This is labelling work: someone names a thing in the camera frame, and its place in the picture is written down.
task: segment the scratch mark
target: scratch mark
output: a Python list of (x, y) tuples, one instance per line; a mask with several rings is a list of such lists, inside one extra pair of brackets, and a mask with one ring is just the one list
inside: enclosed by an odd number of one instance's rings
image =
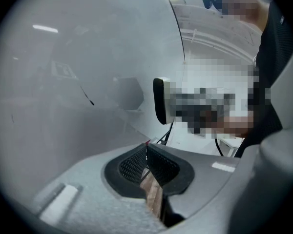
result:
[(252, 35), (251, 35), (250, 32), (249, 32), (249, 35), (250, 35), (250, 38), (251, 38), (251, 40), (252, 40), (252, 45), (254, 46), (253, 38), (252, 38)]
[(87, 96), (87, 94), (85, 93), (85, 91), (83, 90), (83, 88), (80, 86), (80, 88), (82, 89), (84, 95), (87, 97), (87, 99), (90, 101), (90, 103), (94, 106), (94, 103), (89, 99), (89, 97)]

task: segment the white ceiling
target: white ceiling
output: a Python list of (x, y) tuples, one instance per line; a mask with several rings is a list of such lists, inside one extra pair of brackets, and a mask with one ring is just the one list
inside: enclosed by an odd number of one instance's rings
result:
[(249, 61), (257, 54), (261, 32), (253, 25), (222, 16), (202, 0), (171, 0), (182, 38), (216, 47)]

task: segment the black cable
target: black cable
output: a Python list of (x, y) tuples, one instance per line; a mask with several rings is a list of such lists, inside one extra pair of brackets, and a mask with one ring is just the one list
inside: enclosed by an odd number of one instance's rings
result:
[(218, 149), (218, 151), (220, 153), (220, 156), (223, 156), (223, 153), (221, 152), (220, 147), (218, 145), (217, 139), (215, 139), (215, 143), (216, 143), (216, 147), (217, 147), (217, 149)]
[(156, 144), (158, 144), (160, 141), (162, 141), (162, 139), (163, 139), (165, 136), (166, 136), (166, 138), (165, 138), (164, 141), (167, 142), (167, 140), (168, 140), (168, 138), (169, 138), (169, 135), (170, 135), (170, 132), (171, 132), (171, 129), (172, 129), (172, 125), (173, 125), (173, 123), (174, 123), (174, 122), (171, 123), (168, 132), (165, 133), (165, 134), (163, 135), (163, 137), (161, 137), (161, 138), (159, 139), (159, 141), (156, 142)]
[(148, 174), (151, 172), (151, 170), (148, 170), (146, 174), (141, 178), (141, 182), (148, 176)]

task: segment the ceiling light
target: ceiling light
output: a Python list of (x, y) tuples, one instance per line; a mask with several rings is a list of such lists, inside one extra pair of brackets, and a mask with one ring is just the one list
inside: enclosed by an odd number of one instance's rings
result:
[(42, 25), (33, 25), (34, 29), (40, 29), (40, 30), (45, 30), (53, 33), (58, 33), (58, 30), (55, 28), (50, 28)]

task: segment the white curved panel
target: white curved panel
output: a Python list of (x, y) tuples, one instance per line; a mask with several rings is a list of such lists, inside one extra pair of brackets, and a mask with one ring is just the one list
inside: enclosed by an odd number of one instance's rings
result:
[(3, 188), (26, 204), (82, 158), (160, 138), (152, 81), (180, 84), (183, 62), (168, 0), (19, 0), (0, 28)]

